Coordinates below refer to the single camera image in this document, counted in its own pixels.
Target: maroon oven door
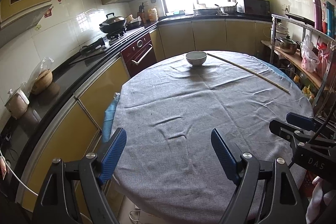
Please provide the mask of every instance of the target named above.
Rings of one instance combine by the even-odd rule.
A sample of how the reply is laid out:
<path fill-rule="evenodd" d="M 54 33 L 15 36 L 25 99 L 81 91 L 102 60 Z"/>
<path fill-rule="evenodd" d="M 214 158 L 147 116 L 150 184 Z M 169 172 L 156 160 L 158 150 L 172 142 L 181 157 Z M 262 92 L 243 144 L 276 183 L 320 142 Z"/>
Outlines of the maroon oven door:
<path fill-rule="evenodd" d="M 129 45 L 121 52 L 121 55 L 131 78 L 157 63 L 149 34 Z"/>

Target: round table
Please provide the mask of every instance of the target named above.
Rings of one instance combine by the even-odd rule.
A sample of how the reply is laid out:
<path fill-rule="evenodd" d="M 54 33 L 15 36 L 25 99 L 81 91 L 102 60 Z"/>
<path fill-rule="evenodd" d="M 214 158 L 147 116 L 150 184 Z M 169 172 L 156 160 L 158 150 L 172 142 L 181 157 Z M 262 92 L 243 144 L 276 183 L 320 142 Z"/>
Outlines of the round table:
<path fill-rule="evenodd" d="M 211 145 L 214 128 L 260 160 L 282 157 L 289 164 L 289 143 L 269 131 L 269 122 L 285 122 L 289 112 L 312 115 L 299 88 L 257 59 L 210 53 L 261 73 L 290 93 L 211 56 L 202 67 L 191 67 L 185 55 L 169 58 L 123 85 L 112 132 L 124 128 L 127 144 L 114 180 L 140 209 L 171 223 L 218 223 L 233 195 L 235 185 Z M 301 185 L 305 170 L 294 165 L 291 172 Z"/>

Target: white bowl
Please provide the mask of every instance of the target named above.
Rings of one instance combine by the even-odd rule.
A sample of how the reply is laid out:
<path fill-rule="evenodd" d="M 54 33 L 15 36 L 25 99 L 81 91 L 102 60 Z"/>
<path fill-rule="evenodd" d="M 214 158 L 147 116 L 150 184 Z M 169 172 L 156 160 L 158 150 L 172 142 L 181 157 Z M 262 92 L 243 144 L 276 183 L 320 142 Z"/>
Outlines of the white bowl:
<path fill-rule="evenodd" d="M 191 64 L 193 67 L 202 66 L 202 64 L 207 59 L 207 53 L 206 52 L 189 52 L 186 54 L 185 58 L 188 61 L 189 64 Z"/>

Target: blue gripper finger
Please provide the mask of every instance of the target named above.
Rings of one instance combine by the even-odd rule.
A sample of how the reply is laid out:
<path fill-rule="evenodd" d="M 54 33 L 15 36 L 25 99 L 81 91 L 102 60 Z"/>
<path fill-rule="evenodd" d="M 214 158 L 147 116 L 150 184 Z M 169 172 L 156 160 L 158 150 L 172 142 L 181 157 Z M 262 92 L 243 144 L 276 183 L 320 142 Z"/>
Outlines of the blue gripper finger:
<path fill-rule="evenodd" d="M 100 175 L 97 180 L 103 185 L 112 178 L 120 156 L 127 141 L 127 134 L 123 128 L 118 128 L 107 143 L 103 143 L 97 152 L 97 165 L 100 165 Z"/>
<path fill-rule="evenodd" d="M 238 163 L 233 154 L 230 152 L 225 140 L 220 136 L 220 133 L 214 129 L 211 132 L 211 144 L 216 152 L 220 164 L 226 174 L 226 177 L 235 185 L 239 185 L 241 178 L 238 174 Z"/>
<path fill-rule="evenodd" d="M 305 117 L 293 112 L 287 114 L 286 122 L 308 131 L 314 131 L 315 129 L 314 120 L 312 118 Z"/>

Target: wooden stick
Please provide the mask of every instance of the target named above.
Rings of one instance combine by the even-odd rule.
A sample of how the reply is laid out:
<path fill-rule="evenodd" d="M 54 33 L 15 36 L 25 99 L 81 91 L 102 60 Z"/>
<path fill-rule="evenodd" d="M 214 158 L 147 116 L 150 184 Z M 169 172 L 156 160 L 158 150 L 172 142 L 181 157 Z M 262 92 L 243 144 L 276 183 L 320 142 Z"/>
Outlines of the wooden stick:
<path fill-rule="evenodd" d="M 217 59 L 219 59 L 219 60 L 222 60 L 222 61 L 224 61 L 224 62 L 230 63 L 231 65 L 234 65 L 234 66 L 236 66 L 236 67 L 238 67 L 238 68 L 241 68 L 241 69 L 243 69 L 243 70 L 246 70 L 246 71 L 248 71 L 249 73 L 252 73 L 253 75 L 258 76 L 258 77 L 264 79 L 265 81 L 271 83 L 272 85 L 275 85 L 276 87 L 280 88 L 281 90 L 283 90 L 283 91 L 289 93 L 289 91 L 286 90 L 284 87 L 282 87 L 282 86 L 280 86 L 279 84 L 273 82 L 272 80 L 266 78 L 265 76 L 262 76 L 262 75 L 260 75 L 260 74 L 258 74 L 258 73 L 256 73 L 256 72 L 254 72 L 253 70 L 250 70 L 250 69 L 248 69 L 248 68 L 245 68 L 245 67 L 243 67 L 243 66 L 241 66 L 241 65 L 238 65 L 238 64 L 236 64 L 236 63 L 233 63 L 233 62 L 231 62 L 231 61 L 229 61 L 229 60 L 226 60 L 226 59 L 224 59 L 224 58 L 221 58 L 221 57 L 212 55 L 212 54 L 210 54 L 210 53 L 208 53 L 208 55 L 210 55 L 210 56 L 212 56 L 212 57 L 214 57 L 214 58 L 217 58 Z"/>

